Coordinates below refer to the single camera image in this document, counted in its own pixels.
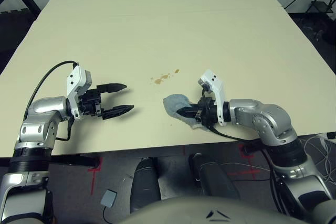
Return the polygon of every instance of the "gray sponge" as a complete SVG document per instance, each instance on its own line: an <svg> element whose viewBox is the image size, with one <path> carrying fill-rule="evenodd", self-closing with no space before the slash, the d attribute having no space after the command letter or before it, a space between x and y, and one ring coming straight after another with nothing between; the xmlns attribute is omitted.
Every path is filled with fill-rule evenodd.
<svg viewBox="0 0 336 224"><path fill-rule="evenodd" d="M163 99L163 105L168 115L185 122L193 129L202 127L206 130L206 128L201 123L197 123L194 118L185 118L177 113L177 111L183 107L191 107L189 99L185 95L172 94Z"/></svg>

